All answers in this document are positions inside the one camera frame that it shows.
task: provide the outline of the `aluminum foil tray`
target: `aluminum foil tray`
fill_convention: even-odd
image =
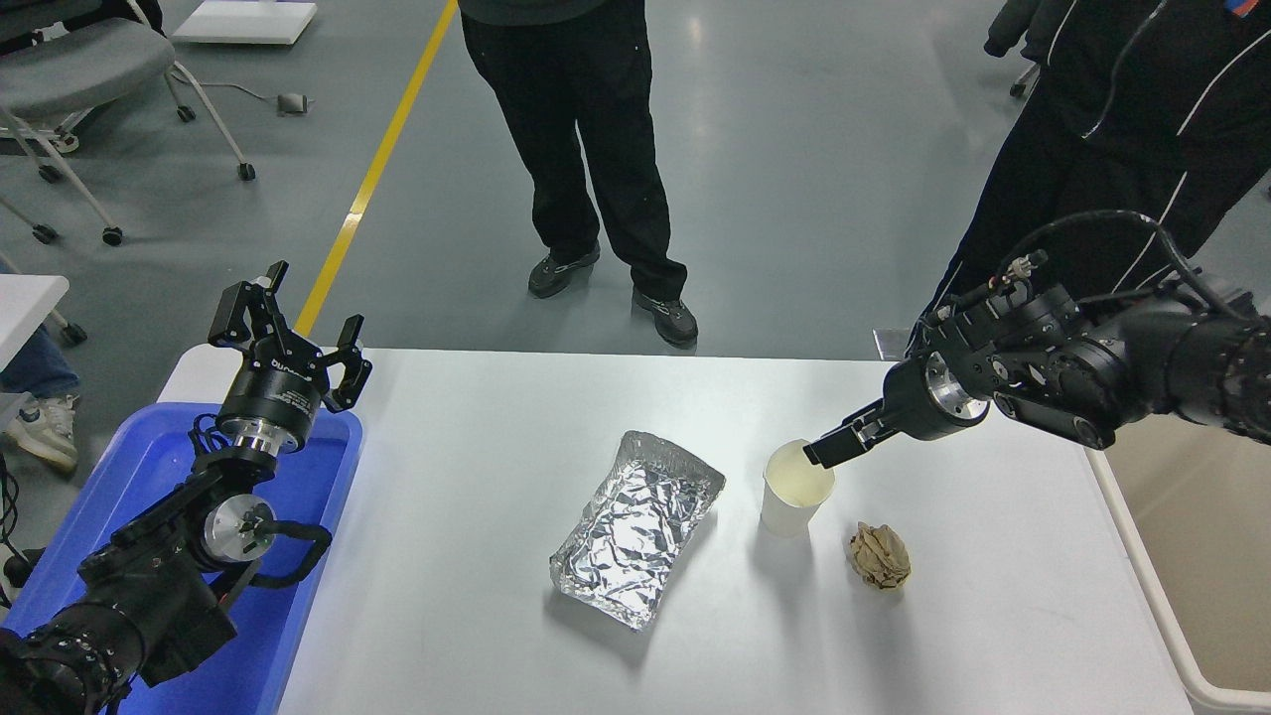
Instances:
[[[643,630],[657,616],[675,559],[723,484],[723,475],[681,447],[627,433],[582,521],[549,560],[552,582]]]

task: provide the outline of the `black shoe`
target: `black shoe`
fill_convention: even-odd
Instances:
[[[698,320],[683,300],[653,300],[634,288],[632,302],[653,312],[653,326],[666,342],[683,347],[698,338]]]
[[[557,259],[548,253],[548,257],[539,260],[538,265],[530,271],[530,292],[535,297],[550,297],[569,284],[569,276],[578,268],[586,268],[600,259],[600,245],[591,249],[577,260],[569,263],[557,263]]]

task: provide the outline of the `gray floor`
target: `gray floor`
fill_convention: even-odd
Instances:
[[[41,245],[0,213],[4,250],[28,272],[70,277],[62,309],[92,335],[67,351],[84,377],[79,472],[65,481],[14,458],[20,546],[52,536],[119,423],[205,339],[226,284],[286,258],[281,304],[299,314],[444,3],[319,5],[290,48],[179,48],[203,80],[315,99],[309,116],[280,118],[211,90],[257,182],[236,179],[206,112],[177,119],[158,81],[83,127],[70,160],[127,231],[121,248],[102,244],[69,185],[0,156],[5,196],[65,235]],[[913,319],[1019,112],[1007,89],[1026,62],[980,50],[999,5],[649,4],[672,255],[689,265],[685,301],[702,324],[693,353],[872,359],[872,328]],[[165,1],[165,25],[194,6]],[[632,310],[611,254],[562,295],[530,297],[525,276],[543,250],[529,206],[529,179],[456,22],[311,337],[333,340],[361,311],[372,345],[683,352]],[[1251,194],[1199,257],[1263,297],[1271,257],[1249,248],[1268,211]]]

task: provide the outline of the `white paper cup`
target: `white paper cup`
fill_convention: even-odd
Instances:
[[[834,491],[834,471],[808,462],[806,439],[783,444],[764,469],[764,509],[760,519],[769,532],[792,537],[807,532],[807,523]]]

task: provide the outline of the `crumpled paper ball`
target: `crumpled paper ball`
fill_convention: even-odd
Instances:
[[[850,542],[852,569],[867,584],[880,588],[900,588],[909,578],[909,551],[891,527],[873,528],[857,522],[857,533]]]

